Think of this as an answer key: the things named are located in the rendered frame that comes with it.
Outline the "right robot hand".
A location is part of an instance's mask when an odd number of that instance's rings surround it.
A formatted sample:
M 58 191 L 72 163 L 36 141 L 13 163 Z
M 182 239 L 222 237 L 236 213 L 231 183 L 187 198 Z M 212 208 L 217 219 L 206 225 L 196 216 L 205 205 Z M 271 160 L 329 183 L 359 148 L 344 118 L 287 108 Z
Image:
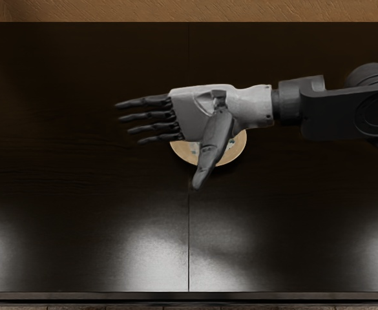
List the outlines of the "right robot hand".
M 237 89 L 214 84 L 174 88 L 167 94 L 130 99 L 115 107 L 141 107 L 141 113 L 120 117 L 123 123 L 151 119 L 154 122 L 128 129 L 129 134 L 150 130 L 159 135 L 142 138 L 140 145 L 157 141 L 188 141 L 200 144 L 192 188 L 199 190 L 221 160 L 231 138 L 246 129 L 274 124 L 269 85 Z

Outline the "tan patterned plate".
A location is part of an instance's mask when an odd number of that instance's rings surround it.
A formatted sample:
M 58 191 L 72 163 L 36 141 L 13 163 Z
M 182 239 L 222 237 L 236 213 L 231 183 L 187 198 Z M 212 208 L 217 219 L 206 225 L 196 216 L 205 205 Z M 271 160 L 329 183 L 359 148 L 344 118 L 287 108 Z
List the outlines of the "tan patterned plate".
M 243 130 L 234 138 L 231 138 L 226 146 L 224 155 L 216 164 L 217 167 L 231 163 L 241 155 L 247 143 L 247 131 Z M 200 153 L 199 142 L 172 141 L 170 146 L 175 154 L 182 160 L 192 165 L 198 164 Z

